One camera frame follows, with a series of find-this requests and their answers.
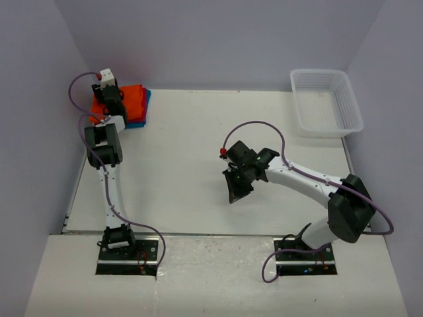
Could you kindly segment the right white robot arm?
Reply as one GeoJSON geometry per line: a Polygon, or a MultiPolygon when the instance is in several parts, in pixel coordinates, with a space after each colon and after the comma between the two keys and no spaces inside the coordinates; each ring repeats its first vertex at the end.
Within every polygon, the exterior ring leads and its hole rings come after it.
{"type": "Polygon", "coordinates": [[[262,180],[288,187],[327,210],[326,217],[305,225],[295,235],[296,250],[317,250],[335,240],[353,244],[375,214],[363,182],[355,175],[337,178],[309,169],[299,170],[277,151],[263,148],[255,152],[242,141],[221,149],[220,157],[227,162],[223,175],[230,203],[249,195],[254,189],[253,182],[262,180]]]}

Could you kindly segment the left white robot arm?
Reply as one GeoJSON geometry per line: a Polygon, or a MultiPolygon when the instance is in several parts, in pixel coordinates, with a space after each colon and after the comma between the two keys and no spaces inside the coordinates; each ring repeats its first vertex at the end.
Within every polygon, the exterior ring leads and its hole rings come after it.
{"type": "Polygon", "coordinates": [[[116,83],[93,85],[92,88],[102,112],[95,118],[94,125],[84,129],[84,141],[89,164],[96,169],[103,192],[106,228],[102,247],[105,250],[129,248],[135,245],[135,237],[126,220],[120,183],[123,150],[119,132],[127,124],[124,93],[116,83]]]}

